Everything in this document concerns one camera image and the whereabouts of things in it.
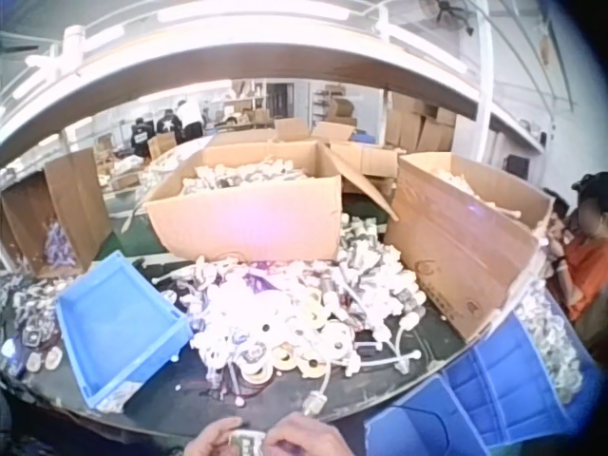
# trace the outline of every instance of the person's hands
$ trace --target person's hands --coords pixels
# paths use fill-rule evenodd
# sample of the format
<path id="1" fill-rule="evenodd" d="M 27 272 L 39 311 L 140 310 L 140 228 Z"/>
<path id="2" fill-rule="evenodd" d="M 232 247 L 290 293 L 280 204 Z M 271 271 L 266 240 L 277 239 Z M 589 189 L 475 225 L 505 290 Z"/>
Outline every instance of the person's hands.
<path id="1" fill-rule="evenodd" d="M 556 257 L 564 256 L 563 245 L 553 237 L 549 238 L 549 250 L 551 250 L 551 253 Z"/>
<path id="2" fill-rule="evenodd" d="M 264 456 L 293 456 L 288 447 L 301 448 L 298 456 L 353 456 L 340 432 L 301 413 L 292 413 L 268 431 Z"/>
<path id="3" fill-rule="evenodd" d="M 228 439 L 242 423 L 243 420 L 236 416 L 212 423 L 186 446 L 184 456 L 238 456 L 237 449 L 228 444 Z"/>

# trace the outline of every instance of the blue plastic tray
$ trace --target blue plastic tray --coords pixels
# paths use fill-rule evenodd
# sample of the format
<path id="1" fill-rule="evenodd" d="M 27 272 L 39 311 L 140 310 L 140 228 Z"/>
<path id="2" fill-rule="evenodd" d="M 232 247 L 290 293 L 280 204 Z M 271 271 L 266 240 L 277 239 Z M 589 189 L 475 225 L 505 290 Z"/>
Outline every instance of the blue plastic tray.
<path id="1" fill-rule="evenodd" d="M 549 298 L 554 314 L 563 317 Z M 446 368 L 446 380 L 488 447 L 584 426 L 598 399 L 602 373 L 567 320 L 566 330 L 583 374 L 582 389 L 567 406 L 561 404 L 531 336 L 514 314 Z"/>
<path id="2" fill-rule="evenodd" d="M 368 456 L 470 456 L 487 449 L 440 375 L 366 421 Z"/>
<path id="3" fill-rule="evenodd" d="M 57 317 L 78 386 L 92 409 L 123 382 L 145 383 L 192 337 L 185 315 L 120 252 L 59 296 Z"/>

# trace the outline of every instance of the person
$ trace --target person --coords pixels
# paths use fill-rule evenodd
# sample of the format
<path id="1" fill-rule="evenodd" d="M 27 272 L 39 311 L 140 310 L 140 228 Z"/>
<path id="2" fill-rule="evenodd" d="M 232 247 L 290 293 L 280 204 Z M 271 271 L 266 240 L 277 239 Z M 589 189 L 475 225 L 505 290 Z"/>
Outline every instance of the person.
<path id="1" fill-rule="evenodd" d="M 148 147 L 148 140 L 154 137 L 154 128 L 145 123 L 142 117 L 138 117 L 131 129 L 133 131 L 131 134 L 131 146 L 135 149 L 135 155 L 143 159 L 149 159 L 150 148 Z"/>
<path id="2" fill-rule="evenodd" d="M 230 446 L 229 439 L 230 433 L 242 424 L 238 417 L 212 423 L 187 445 L 184 456 L 237 455 L 237 449 Z M 353 456 L 335 427 L 301 413 L 292 413 L 268 431 L 262 453 L 264 456 Z"/>
<path id="3" fill-rule="evenodd" d="M 175 133 L 175 141 L 177 144 L 181 143 L 181 120 L 173 112 L 173 109 L 165 109 L 164 116 L 156 122 L 157 133 L 169 133 L 173 131 Z"/>
<path id="4" fill-rule="evenodd" d="M 608 284 L 608 182 L 588 181 L 579 192 L 580 230 L 567 239 L 563 223 L 548 230 L 549 248 L 555 257 L 555 274 L 547 280 L 549 292 L 572 321 L 594 302 Z"/>
<path id="5" fill-rule="evenodd" d="M 183 141 L 202 138 L 203 126 L 199 105 L 193 100 L 181 100 L 178 103 L 178 117 L 183 125 Z"/>

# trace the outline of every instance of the fluorescent light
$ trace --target fluorescent light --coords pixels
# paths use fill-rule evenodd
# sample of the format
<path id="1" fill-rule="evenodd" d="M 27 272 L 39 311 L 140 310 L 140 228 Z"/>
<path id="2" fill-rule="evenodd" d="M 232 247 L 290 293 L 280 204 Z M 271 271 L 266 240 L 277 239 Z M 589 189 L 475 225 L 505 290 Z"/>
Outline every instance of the fluorescent light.
<path id="1" fill-rule="evenodd" d="M 42 67 L 46 67 L 47 65 L 49 65 L 52 62 L 52 57 L 49 57 L 48 55 L 36 55 L 36 54 L 32 54 L 29 55 L 28 57 L 26 57 L 26 65 L 30 68 L 35 67 L 35 68 L 42 68 Z"/>
<path id="2" fill-rule="evenodd" d="M 431 42 L 405 30 L 404 28 L 400 28 L 394 24 L 384 26 L 381 23 L 378 23 L 377 27 L 384 29 L 383 31 L 388 33 L 393 38 L 404 42 L 406 45 L 422 50 L 429 57 L 432 57 L 439 63 L 444 64 L 446 67 L 450 67 L 461 74 L 465 74 L 468 70 L 468 67 L 464 62 L 461 62 L 449 52 L 444 51 L 440 47 L 433 45 Z"/>
<path id="3" fill-rule="evenodd" d="M 59 139 L 59 135 L 58 134 L 50 135 L 48 138 L 44 138 L 43 140 L 41 140 L 40 142 L 38 142 L 38 145 L 41 145 L 41 146 L 49 145 L 51 143 L 54 143 L 58 139 Z"/>
<path id="4" fill-rule="evenodd" d="M 46 78 L 46 72 L 39 69 L 13 90 L 12 98 L 15 100 L 22 99 L 28 94 L 28 92 L 31 92 L 36 86 L 43 83 Z"/>
<path id="5" fill-rule="evenodd" d="M 228 13 L 290 13 L 346 21 L 349 9 L 310 0 L 206 0 L 161 9 L 159 22 L 180 21 L 194 16 L 212 16 Z"/>
<path id="6" fill-rule="evenodd" d="M 186 93 L 202 92 L 203 90 L 215 90 L 219 88 L 230 88 L 232 87 L 232 81 L 224 79 L 220 81 L 212 81 L 210 83 L 198 83 L 192 85 L 185 85 L 183 87 L 170 88 L 162 92 L 152 93 L 141 97 L 138 101 L 140 103 L 153 102 L 160 100 L 161 98 L 172 97 L 175 95 L 184 95 Z"/>
<path id="7" fill-rule="evenodd" d="M 85 126 L 87 124 L 90 124 L 91 122 L 93 122 L 93 118 L 92 117 L 85 117 L 84 119 L 81 119 L 80 121 L 78 121 L 76 123 L 73 123 L 72 125 L 67 126 L 66 130 L 76 131 L 81 126 Z"/>
<path id="8" fill-rule="evenodd" d="M 85 52 L 90 52 L 93 49 L 107 45 L 110 41 L 117 40 L 121 36 L 124 36 L 123 26 L 106 28 L 105 30 L 102 30 L 99 33 L 85 39 Z"/>

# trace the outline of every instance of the stacked cardboard boxes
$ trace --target stacked cardboard boxes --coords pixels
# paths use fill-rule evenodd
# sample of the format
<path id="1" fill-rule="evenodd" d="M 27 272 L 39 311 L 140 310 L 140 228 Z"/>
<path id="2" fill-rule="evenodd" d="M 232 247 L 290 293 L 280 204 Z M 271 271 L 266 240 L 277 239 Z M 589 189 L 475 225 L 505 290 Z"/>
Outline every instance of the stacked cardboard boxes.
<path id="1" fill-rule="evenodd" d="M 393 93 L 385 141 L 408 152 L 449 151 L 455 124 L 453 112 Z"/>
<path id="2" fill-rule="evenodd" d="M 13 261 L 23 255 L 38 276 L 86 271 L 112 230 L 92 149 L 50 161 L 15 183 L 3 191 L 2 208 L 2 240 L 9 254 Z M 66 230 L 78 261 L 74 269 L 47 265 L 45 241 L 53 220 Z"/>

